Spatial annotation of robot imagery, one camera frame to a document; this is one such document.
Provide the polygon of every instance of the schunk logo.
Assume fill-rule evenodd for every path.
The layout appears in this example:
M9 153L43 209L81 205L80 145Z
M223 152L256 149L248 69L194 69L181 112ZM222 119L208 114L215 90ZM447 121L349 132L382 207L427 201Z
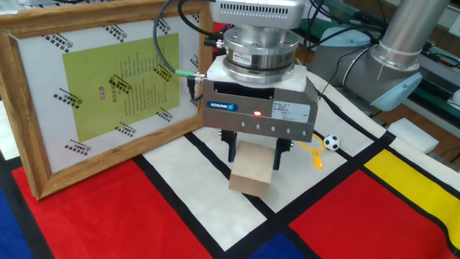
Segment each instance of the schunk logo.
M226 104L216 101L208 101L208 107L212 109L224 109L232 112L235 112L238 109L236 104Z

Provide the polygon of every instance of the sticker label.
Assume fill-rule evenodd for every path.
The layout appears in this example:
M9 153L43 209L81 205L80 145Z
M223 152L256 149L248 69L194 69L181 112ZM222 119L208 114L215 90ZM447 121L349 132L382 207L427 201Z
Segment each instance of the sticker label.
M238 105L227 104L220 101L208 101L207 106L212 109L221 109L230 112L236 112L238 110Z
M243 53L233 53L233 61L240 63L242 65L251 65L252 56Z
M272 107L273 119L284 119L291 122L308 122L310 105L294 104L285 101L274 101Z

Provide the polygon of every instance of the yellow toy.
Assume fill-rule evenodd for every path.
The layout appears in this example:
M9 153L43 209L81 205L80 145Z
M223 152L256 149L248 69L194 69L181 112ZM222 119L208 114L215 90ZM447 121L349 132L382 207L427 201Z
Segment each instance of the yellow toy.
M315 166L317 167L317 169L323 169L323 161L321 160L321 156L319 155L319 152L324 149L323 140L320 137L318 137L316 134L313 134L313 136L316 137L319 140L319 142L321 143L321 148L320 149L313 149L311 147L307 147L307 145L305 145L305 143L303 143L303 142L300 142L300 144L306 150L309 150L309 151L311 151L313 153L313 162L315 163Z

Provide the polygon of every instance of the wooden block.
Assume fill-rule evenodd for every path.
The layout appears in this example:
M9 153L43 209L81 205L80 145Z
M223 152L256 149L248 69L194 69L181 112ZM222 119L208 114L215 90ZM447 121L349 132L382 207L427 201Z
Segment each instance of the wooden block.
M238 141L229 189L253 196L264 196L272 181L274 160L273 148Z

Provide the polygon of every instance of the framed picture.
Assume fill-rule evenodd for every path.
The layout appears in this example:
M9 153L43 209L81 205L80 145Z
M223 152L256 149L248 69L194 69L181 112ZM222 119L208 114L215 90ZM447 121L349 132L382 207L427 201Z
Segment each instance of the framed picture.
M163 3L118 0L0 16L0 95L36 199L202 127L201 104L155 51L153 20ZM184 12L213 29L206 2ZM175 4L159 23L168 62L206 72L212 49Z

